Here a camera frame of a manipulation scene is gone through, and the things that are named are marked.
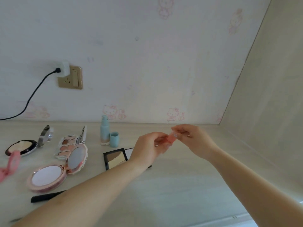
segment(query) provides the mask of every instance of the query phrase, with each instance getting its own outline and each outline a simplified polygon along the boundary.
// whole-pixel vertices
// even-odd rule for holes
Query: power outlet
[[[58,85],[63,88],[82,89],[82,70],[78,66],[70,65],[70,74],[65,77],[58,77]]]

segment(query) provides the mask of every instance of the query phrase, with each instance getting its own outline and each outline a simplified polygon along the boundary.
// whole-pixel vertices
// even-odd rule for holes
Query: white wall
[[[68,60],[84,89],[52,75],[18,119],[218,124],[269,2],[0,0],[0,118]]]
[[[272,0],[221,125],[303,184],[303,0]]]

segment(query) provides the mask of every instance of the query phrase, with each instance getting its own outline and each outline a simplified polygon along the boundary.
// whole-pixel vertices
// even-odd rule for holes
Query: desk surface
[[[22,157],[17,172],[0,185],[1,226],[10,226],[10,220],[23,217],[43,204],[30,203],[31,197],[36,194],[26,187],[27,177],[37,167],[59,162],[53,154],[60,139],[67,134],[79,135],[84,125],[88,126],[88,160],[79,173],[68,175],[52,192],[69,189],[105,171],[103,153],[114,149],[100,145],[99,123],[80,122],[1,122],[0,166],[7,164],[8,158],[4,154],[7,147],[24,139],[37,140],[46,125],[54,127],[53,139],[43,148]],[[202,127],[222,149],[296,200],[303,201],[303,189],[297,183],[228,131],[215,125]],[[171,131],[169,124],[111,123],[110,128],[120,134],[118,148],[125,149],[134,147],[142,134]],[[215,168],[176,141],[154,162],[152,168],[122,192],[96,226],[191,226],[245,213],[246,210]]]

